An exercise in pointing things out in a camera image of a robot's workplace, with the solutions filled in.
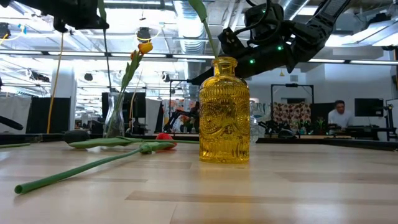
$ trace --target yellow glass bottle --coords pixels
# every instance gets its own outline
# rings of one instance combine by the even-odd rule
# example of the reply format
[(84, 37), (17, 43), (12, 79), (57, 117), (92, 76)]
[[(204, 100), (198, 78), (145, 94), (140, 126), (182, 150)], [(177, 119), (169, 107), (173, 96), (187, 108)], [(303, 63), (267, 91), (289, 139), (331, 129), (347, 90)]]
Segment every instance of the yellow glass bottle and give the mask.
[(214, 76), (200, 87), (200, 160), (242, 164), (249, 160), (249, 88), (235, 77), (237, 61), (219, 57)]

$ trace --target man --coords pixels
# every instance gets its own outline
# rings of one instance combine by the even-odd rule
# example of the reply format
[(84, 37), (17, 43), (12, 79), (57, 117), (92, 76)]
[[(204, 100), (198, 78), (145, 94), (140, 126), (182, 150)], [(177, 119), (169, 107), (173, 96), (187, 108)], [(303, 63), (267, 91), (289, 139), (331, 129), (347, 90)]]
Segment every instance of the man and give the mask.
[(336, 100), (335, 109), (329, 112), (328, 123), (337, 124), (342, 129), (345, 129), (353, 125), (353, 120), (353, 114), (345, 110), (345, 102), (343, 100)]

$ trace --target clear glass vase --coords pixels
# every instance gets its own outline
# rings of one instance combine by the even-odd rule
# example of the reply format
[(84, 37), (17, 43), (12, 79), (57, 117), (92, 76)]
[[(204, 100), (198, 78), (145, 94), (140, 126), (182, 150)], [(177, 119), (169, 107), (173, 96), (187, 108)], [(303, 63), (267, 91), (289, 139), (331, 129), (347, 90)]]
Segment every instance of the clear glass vase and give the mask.
[(108, 95), (109, 109), (105, 120), (104, 138), (124, 137), (123, 99), (124, 95), (119, 93)]
[(242, 164), (249, 160), (249, 88), (235, 77), (237, 61), (219, 57), (215, 75), (200, 87), (200, 160)]

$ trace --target wooden table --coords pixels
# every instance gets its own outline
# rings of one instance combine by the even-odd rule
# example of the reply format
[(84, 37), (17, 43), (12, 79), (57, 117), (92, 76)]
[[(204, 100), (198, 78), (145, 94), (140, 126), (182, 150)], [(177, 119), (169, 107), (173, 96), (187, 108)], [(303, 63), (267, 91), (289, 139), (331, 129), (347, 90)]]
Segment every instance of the wooden table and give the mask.
[(179, 144), (13, 192), (117, 153), (64, 142), (1, 149), (0, 223), (398, 223), (398, 154), (326, 145), (258, 144), (250, 164), (219, 165)]

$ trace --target yellow tulip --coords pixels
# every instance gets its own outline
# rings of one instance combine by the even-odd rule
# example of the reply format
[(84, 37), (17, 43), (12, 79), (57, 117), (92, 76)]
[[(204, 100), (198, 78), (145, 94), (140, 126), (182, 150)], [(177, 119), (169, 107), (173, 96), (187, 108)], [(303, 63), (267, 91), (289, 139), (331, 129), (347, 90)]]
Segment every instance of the yellow tulip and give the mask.
[(152, 45), (151, 42), (143, 43), (143, 44), (139, 44), (139, 45), (138, 45), (138, 49), (139, 49), (139, 51), (141, 52), (141, 54), (147, 54), (147, 53), (150, 52), (153, 48), (154, 48), (154, 46)]

